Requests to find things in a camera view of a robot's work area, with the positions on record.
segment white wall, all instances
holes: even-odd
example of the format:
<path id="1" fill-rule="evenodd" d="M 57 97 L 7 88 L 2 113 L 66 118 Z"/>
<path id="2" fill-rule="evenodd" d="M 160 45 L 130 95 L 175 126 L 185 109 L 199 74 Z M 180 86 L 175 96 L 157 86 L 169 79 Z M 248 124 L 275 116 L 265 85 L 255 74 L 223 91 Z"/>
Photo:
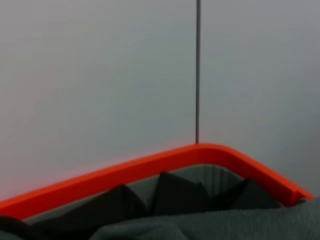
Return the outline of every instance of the white wall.
<path id="1" fill-rule="evenodd" d="M 320 1 L 202 0 L 200 141 L 320 194 Z"/>
<path id="2" fill-rule="evenodd" d="M 0 199 L 192 144 L 195 0 L 0 1 Z"/>

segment dark gray cloth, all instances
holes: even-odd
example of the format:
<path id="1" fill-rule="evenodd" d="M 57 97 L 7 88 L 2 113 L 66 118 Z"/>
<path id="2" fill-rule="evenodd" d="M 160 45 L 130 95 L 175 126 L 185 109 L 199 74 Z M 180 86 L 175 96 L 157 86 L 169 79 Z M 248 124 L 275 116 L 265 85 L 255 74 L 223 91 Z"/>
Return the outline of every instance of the dark gray cloth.
<path id="1" fill-rule="evenodd" d="M 290 208 L 149 217 L 100 228 L 90 240 L 319 240 L 320 199 Z"/>
<path id="2" fill-rule="evenodd" d="M 0 240 L 23 240 L 23 239 L 9 232 L 0 230 Z"/>

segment gray textile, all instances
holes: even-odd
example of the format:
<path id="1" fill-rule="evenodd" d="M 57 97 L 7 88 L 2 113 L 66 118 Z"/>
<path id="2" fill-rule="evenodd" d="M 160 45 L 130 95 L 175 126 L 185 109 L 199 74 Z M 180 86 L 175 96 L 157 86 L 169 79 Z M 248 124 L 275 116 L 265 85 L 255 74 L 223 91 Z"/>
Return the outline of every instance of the gray textile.
<path id="1" fill-rule="evenodd" d="M 0 240 L 23 240 L 22 238 L 8 233 L 6 231 L 0 230 Z"/>
<path id="2" fill-rule="evenodd" d="M 320 240 L 320 198 L 295 207 L 142 218 L 100 228 L 90 240 Z"/>

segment gray wall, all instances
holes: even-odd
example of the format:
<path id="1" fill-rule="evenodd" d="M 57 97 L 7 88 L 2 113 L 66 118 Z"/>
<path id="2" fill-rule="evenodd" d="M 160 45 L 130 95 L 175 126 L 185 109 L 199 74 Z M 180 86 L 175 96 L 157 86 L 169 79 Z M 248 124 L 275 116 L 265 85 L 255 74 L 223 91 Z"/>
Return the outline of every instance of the gray wall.
<path id="1" fill-rule="evenodd" d="M 200 141 L 320 194 L 320 1 L 202 0 Z"/>
<path id="2" fill-rule="evenodd" d="M 0 200 L 194 142 L 195 0 L 1 0 L 0 32 Z"/>

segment orange plastic edge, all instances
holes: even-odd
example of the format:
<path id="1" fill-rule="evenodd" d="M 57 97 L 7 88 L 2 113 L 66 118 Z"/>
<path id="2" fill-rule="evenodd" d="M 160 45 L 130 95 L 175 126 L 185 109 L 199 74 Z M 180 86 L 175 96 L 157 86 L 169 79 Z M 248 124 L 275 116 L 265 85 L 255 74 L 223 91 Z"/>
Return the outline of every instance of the orange plastic edge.
<path id="1" fill-rule="evenodd" d="M 195 164 L 213 164 L 244 178 L 254 178 L 277 200 L 292 206 L 300 198 L 314 197 L 263 164 L 230 147 L 201 143 L 139 158 L 40 188 L 0 202 L 0 213 L 25 219 L 71 202 Z"/>

